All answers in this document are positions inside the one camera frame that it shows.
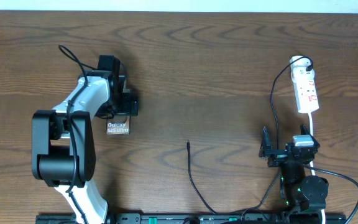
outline brown wood surface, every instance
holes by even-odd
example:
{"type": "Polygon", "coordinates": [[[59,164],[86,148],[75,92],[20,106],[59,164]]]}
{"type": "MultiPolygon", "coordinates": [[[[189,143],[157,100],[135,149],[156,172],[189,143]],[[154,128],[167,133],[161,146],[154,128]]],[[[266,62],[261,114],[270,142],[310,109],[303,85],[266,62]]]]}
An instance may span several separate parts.
{"type": "MultiPolygon", "coordinates": [[[[257,156],[263,126],[275,140],[270,89],[296,54],[315,64],[315,164],[358,181],[358,15],[0,11],[0,223],[71,212],[30,168],[33,113],[59,104],[80,73],[58,44],[94,66],[114,54],[139,92],[131,135],[107,136],[105,121],[93,121],[94,179],[114,210],[207,212],[188,180],[187,139],[193,178],[215,210],[257,205],[277,172],[257,156]]],[[[275,105],[283,144],[308,124],[288,72],[275,105]]],[[[356,187],[321,176],[327,211],[349,215],[356,187]]],[[[278,190],[264,210],[285,207],[278,190]]]]}

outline white cable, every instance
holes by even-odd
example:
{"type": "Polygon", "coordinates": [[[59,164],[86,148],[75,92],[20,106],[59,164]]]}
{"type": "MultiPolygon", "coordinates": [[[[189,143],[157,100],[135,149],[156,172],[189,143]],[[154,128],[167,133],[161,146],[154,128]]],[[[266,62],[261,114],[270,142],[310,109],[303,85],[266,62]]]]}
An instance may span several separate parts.
{"type": "MultiPolygon", "coordinates": [[[[311,118],[311,113],[308,113],[308,116],[310,135],[313,135],[313,119],[311,118]]],[[[309,166],[314,167],[313,161],[310,161],[309,166]]],[[[316,172],[314,170],[311,170],[311,175],[316,175],[316,172]]],[[[324,211],[324,209],[321,209],[321,224],[326,224],[326,212],[324,211]]]]}

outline white wall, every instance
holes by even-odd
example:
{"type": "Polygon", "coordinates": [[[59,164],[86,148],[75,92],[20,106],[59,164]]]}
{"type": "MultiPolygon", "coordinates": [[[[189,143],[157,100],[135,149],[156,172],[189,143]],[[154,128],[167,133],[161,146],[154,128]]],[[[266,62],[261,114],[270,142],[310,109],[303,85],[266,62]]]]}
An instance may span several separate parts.
{"type": "Polygon", "coordinates": [[[358,0],[0,0],[0,9],[358,13],[358,0]]]}

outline power outlet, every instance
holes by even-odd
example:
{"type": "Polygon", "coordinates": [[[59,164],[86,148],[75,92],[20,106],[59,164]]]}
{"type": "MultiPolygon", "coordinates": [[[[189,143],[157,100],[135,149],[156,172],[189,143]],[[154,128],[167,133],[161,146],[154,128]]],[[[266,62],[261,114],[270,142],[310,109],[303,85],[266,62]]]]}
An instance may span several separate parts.
{"type": "MultiPolygon", "coordinates": [[[[290,62],[300,57],[302,56],[294,56],[290,62]]],[[[314,84],[314,69],[306,71],[310,63],[309,59],[303,58],[291,64],[291,79],[299,113],[311,113],[319,108],[316,85],[314,84]]]]}

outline wood grain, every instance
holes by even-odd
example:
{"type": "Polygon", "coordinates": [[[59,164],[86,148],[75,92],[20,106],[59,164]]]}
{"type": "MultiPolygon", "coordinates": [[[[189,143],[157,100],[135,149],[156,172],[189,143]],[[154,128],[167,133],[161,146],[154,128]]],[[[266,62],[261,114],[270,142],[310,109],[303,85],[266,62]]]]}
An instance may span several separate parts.
{"type": "MultiPolygon", "coordinates": [[[[358,15],[0,11],[0,223],[71,212],[30,171],[33,113],[59,104],[80,73],[57,44],[91,65],[114,54],[139,92],[130,136],[93,121],[94,179],[114,210],[207,212],[188,180],[187,139],[193,178],[215,210],[257,205],[276,174],[257,157],[263,126],[275,140],[271,84],[296,54],[315,64],[316,166],[358,181],[358,15]]],[[[275,106],[283,144],[308,123],[288,76],[275,106]]],[[[328,211],[349,215],[356,187],[322,176],[328,211]]],[[[275,186],[263,209],[283,207],[275,186]]]]}

